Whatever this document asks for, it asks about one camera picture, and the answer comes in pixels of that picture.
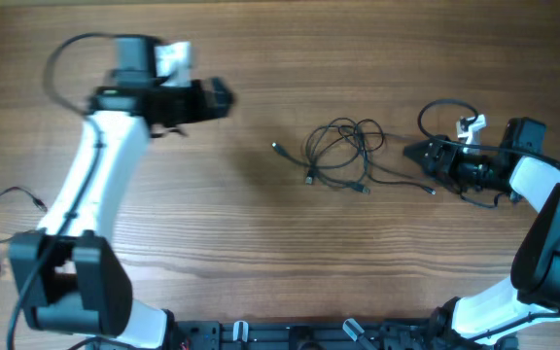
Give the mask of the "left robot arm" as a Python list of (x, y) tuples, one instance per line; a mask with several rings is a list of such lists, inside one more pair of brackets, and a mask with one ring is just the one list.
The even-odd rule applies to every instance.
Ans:
[(226, 117), (234, 97), (220, 78), (192, 78), (188, 42), (114, 42), (117, 65), (80, 110), (79, 149), (52, 208), (10, 245), (18, 299), (9, 325), (78, 334), (97, 348), (168, 349), (173, 314), (135, 299), (111, 246), (115, 220), (149, 144)]

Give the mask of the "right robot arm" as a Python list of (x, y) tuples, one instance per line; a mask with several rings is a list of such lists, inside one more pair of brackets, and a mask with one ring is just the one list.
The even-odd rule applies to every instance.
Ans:
[(526, 199), (538, 216), (522, 241), (510, 275), (484, 292), (455, 297), (426, 320), (387, 322), (390, 349), (514, 349), (516, 332), (560, 321), (560, 165), (542, 155), (546, 126), (529, 118), (508, 122), (497, 153), (480, 153), (484, 118), (461, 119), (458, 141), (437, 135), (404, 155), (457, 194), (470, 188)]

